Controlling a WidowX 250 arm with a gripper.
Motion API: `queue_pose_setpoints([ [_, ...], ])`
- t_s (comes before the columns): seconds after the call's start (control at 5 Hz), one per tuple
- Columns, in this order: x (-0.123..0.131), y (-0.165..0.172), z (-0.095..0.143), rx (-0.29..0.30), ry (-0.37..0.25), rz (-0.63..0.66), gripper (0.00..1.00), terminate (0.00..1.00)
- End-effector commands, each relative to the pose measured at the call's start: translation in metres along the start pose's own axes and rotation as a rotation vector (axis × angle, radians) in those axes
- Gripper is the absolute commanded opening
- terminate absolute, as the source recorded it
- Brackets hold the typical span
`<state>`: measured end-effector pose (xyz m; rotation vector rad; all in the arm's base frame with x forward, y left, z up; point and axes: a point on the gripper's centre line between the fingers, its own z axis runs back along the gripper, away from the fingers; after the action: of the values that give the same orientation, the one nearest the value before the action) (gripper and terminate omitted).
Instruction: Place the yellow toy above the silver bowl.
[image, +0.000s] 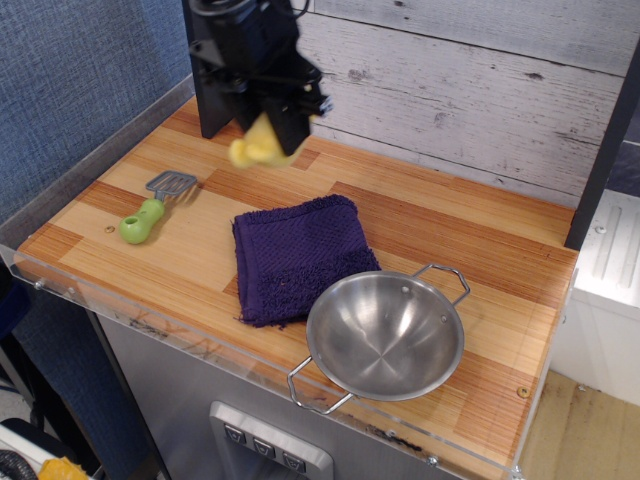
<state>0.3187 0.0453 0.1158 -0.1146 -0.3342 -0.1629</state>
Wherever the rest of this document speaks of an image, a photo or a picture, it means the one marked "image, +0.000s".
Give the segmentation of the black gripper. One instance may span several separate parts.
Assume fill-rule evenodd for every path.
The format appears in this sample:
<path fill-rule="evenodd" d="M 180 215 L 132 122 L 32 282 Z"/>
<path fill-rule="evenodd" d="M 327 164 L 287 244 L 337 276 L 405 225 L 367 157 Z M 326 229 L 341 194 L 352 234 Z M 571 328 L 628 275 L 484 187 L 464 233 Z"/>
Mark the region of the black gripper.
<path fill-rule="evenodd" d="M 204 33 L 190 53 L 229 91 L 243 131 L 265 111 L 286 156 L 310 135 L 310 117 L 333 109 L 320 89 L 322 72 L 298 51 L 297 21 L 309 5 L 289 1 L 191 1 Z"/>

